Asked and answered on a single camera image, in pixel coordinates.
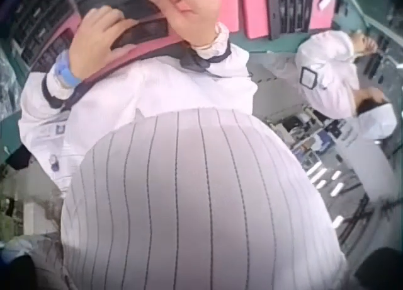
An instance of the hand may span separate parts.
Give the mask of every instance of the hand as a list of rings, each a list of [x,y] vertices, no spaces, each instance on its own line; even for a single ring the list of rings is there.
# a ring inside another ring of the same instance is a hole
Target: hand
[[[92,9],[82,19],[69,49],[71,73],[85,80],[110,62],[127,54],[134,45],[111,51],[111,45],[128,28],[137,24],[109,6]]]
[[[373,99],[377,103],[383,103],[383,102],[387,101],[385,94],[379,88],[369,87],[365,91],[366,91],[368,97]]]
[[[355,32],[350,37],[353,41],[355,54],[370,55],[377,52],[378,45],[374,39],[360,32]]]
[[[217,38],[215,25],[220,0],[183,0],[190,10],[180,11],[175,0],[149,0],[161,10],[181,38],[194,47],[208,47]]]

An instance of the fluorescent light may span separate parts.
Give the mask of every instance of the fluorescent light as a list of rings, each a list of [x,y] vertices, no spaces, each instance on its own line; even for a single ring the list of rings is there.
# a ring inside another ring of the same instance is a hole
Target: fluorescent light
[[[340,170],[336,171],[336,172],[333,173],[333,175],[332,175],[332,180],[334,181],[335,179],[337,179],[338,177],[340,177],[340,175],[341,175],[341,171],[340,171]]]
[[[315,174],[315,175],[310,179],[310,182],[313,184],[313,183],[315,183],[316,181],[318,181],[318,179],[320,179],[320,178],[325,174],[326,171],[327,171],[327,168],[322,168],[317,174]]]
[[[337,196],[337,194],[340,193],[340,190],[342,189],[342,187],[344,186],[344,183],[338,183],[335,188],[333,189],[333,191],[330,193],[331,197],[335,197]]]
[[[341,223],[344,221],[344,218],[342,216],[337,216],[336,219],[334,219],[333,223],[332,223],[332,227],[334,229],[337,229],[340,227]]]
[[[323,186],[325,186],[326,183],[327,183],[327,182],[326,182],[325,180],[321,180],[321,181],[319,182],[319,184],[317,184],[316,189],[321,189],[321,188],[323,188]]]
[[[317,162],[314,166],[312,166],[308,172],[307,172],[307,176],[309,177],[311,174],[313,174],[313,172],[315,172],[316,169],[318,169],[320,167],[320,165],[322,164],[321,161]]]

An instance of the pink board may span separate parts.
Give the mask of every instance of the pink board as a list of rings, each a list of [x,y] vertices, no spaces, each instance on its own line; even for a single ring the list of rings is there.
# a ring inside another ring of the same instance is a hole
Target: pink board
[[[310,30],[330,28],[332,24],[336,0],[332,0],[323,11],[319,10],[319,1],[313,1],[312,15],[309,23]],[[270,33],[267,1],[244,0],[243,11],[246,36],[250,39],[267,37]]]
[[[312,17],[309,23],[310,30],[330,28],[332,26],[336,0],[332,0],[323,11],[319,10],[319,2],[320,0],[313,1]]]
[[[157,15],[153,16],[152,18],[146,18],[141,21],[158,19],[158,17],[161,17],[161,15],[157,14]],[[221,7],[219,20],[228,27],[230,32],[238,31],[239,30],[239,0],[222,0],[222,7]],[[59,29],[56,31],[56,33],[48,41],[48,43],[42,50],[40,56],[47,49],[47,47],[50,44],[52,44],[52,42],[58,36],[60,36],[60,34],[63,33],[66,29],[70,28],[73,33],[76,33],[80,22],[81,22],[81,17],[79,16],[79,14],[77,14],[77,13],[73,14],[66,22],[63,23],[62,26],[59,27]],[[156,39],[153,41],[148,41],[148,42],[138,44],[138,46],[135,49],[133,49],[131,52],[129,52],[126,56],[112,62],[111,64],[106,66],[104,69],[102,69],[100,72],[98,72],[93,77],[91,77],[91,79],[98,78],[98,77],[102,76],[102,74],[107,73],[109,70],[114,69],[118,66],[122,66],[122,65],[124,65],[124,63],[126,63],[128,61],[132,61],[133,59],[140,57],[141,55],[144,55],[148,52],[152,52],[153,50],[161,49],[163,47],[175,44],[180,41],[181,41],[181,38],[171,28],[169,28],[168,37],[164,37],[164,38]]]
[[[267,0],[243,0],[246,36],[249,39],[269,35]]]

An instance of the blue wristband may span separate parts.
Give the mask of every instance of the blue wristband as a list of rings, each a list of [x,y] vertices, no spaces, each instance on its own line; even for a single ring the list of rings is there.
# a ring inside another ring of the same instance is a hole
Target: blue wristband
[[[82,81],[76,78],[70,70],[69,51],[63,51],[56,59],[55,75],[62,82],[62,84],[69,88],[75,88]]]

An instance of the badge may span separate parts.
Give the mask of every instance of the badge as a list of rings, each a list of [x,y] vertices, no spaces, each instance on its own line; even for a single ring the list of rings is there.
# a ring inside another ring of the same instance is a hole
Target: badge
[[[300,84],[310,90],[317,86],[317,72],[303,67],[301,70]]]

